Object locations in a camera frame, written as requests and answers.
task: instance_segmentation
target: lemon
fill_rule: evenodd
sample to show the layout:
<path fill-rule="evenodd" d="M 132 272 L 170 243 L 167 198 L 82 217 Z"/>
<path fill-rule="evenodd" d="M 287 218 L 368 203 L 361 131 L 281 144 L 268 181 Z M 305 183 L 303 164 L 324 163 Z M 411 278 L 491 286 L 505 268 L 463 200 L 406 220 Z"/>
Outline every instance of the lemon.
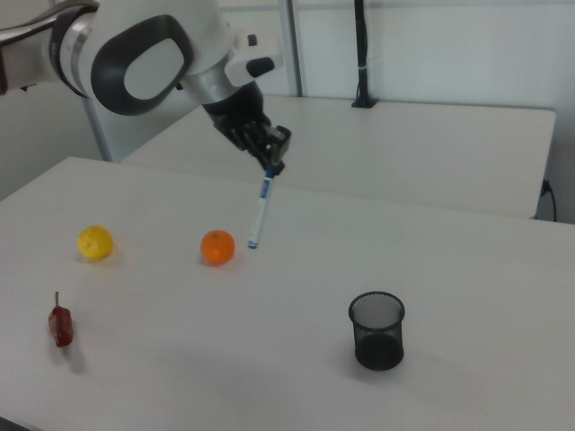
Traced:
<path fill-rule="evenodd" d="M 108 256 L 111 253 L 112 244 L 110 232 L 101 226 L 90 226 L 78 236 L 78 250 L 90 259 Z"/>

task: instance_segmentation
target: table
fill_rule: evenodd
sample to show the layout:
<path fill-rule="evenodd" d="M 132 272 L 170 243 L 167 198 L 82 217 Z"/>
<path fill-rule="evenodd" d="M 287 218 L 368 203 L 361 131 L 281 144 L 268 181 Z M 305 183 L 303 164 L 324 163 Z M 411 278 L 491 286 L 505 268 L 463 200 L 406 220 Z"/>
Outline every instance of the table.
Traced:
<path fill-rule="evenodd" d="M 280 184 L 463 209 L 535 215 L 555 114 L 455 105 L 266 96 L 274 124 L 293 131 Z M 124 163 L 260 182 L 254 159 L 194 110 Z"/>
<path fill-rule="evenodd" d="M 512 217 L 67 159 L 0 202 L 0 416 L 44 431 L 564 430 L 575 230 Z M 114 235 L 99 263 L 75 249 Z M 220 268 L 211 229 L 236 239 Z M 353 356 L 351 300 L 406 306 L 405 358 Z M 75 320 L 56 349 L 54 291 Z"/>

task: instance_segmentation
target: black cable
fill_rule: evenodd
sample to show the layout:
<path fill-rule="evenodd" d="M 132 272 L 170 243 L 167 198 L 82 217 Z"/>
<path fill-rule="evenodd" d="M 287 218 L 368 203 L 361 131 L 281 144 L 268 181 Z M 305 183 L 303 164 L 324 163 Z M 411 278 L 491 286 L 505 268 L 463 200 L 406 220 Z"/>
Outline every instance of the black cable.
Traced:
<path fill-rule="evenodd" d="M 553 221 L 557 222 L 557 204 L 555 202 L 555 194 L 553 193 L 553 189 L 551 188 L 549 180 L 543 180 L 543 184 L 541 186 L 541 194 L 539 197 L 542 198 L 547 192 L 551 194 L 551 201 L 553 202 Z"/>
<path fill-rule="evenodd" d="M 547 185 L 547 188 L 549 189 L 549 193 L 551 193 L 551 200 L 553 201 L 553 221 L 556 222 L 557 221 L 557 205 L 555 205 L 555 194 L 553 193 L 553 189 L 551 188 L 550 185 Z"/>

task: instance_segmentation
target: pen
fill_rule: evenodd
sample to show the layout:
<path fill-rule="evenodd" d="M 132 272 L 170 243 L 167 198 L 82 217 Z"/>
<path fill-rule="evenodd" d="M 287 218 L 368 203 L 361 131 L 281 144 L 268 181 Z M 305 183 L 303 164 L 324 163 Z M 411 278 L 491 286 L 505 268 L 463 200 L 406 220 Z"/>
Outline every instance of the pen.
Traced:
<path fill-rule="evenodd" d="M 266 211 L 268 209 L 268 204 L 270 202 L 271 186 L 273 185 L 273 171 L 268 169 L 266 171 L 266 177 L 263 179 L 263 184 L 261 184 L 260 201 L 258 202 L 258 212 L 255 216 L 255 221 L 253 223 L 252 231 L 250 232 L 250 240 L 248 242 L 248 247 L 250 249 L 257 249 L 260 243 L 261 230 L 263 229 L 263 221 L 266 216 Z"/>

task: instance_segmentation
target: orange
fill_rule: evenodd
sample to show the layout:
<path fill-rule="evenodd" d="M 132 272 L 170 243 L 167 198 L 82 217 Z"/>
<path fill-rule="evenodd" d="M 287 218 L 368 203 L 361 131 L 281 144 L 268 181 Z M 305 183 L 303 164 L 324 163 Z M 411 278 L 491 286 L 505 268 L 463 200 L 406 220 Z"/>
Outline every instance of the orange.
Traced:
<path fill-rule="evenodd" d="M 221 265 L 234 256 L 234 237 L 226 231 L 211 231 L 201 240 L 201 255 L 212 265 Z"/>
<path fill-rule="evenodd" d="M 90 226 L 78 236 L 78 250 L 86 258 L 99 259 L 111 253 L 113 240 L 101 226 Z"/>

